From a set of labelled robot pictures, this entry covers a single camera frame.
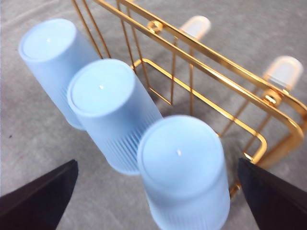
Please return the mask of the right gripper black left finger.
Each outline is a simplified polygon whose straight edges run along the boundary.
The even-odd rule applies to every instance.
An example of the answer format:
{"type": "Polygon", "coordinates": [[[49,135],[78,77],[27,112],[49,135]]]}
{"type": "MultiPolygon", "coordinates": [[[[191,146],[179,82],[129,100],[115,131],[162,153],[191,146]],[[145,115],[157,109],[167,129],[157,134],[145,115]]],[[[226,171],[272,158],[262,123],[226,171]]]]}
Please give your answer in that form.
{"type": "Polygon", "coordinates": [[[55,230],[78,177],[76,160],[51,170],[0,198],[2,230],[55,230]]]}

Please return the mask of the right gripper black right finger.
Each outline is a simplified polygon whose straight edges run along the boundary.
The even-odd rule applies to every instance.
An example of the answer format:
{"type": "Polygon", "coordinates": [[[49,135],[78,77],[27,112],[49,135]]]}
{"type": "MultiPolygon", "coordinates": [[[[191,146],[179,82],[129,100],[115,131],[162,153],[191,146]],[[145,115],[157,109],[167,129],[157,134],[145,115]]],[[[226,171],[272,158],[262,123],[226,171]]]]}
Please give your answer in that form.
{"type": "Polygon", "coordinates": [[[261,230],[305,230],[306,191],[240,158],[237,174],[244,197],[261,230]]]}

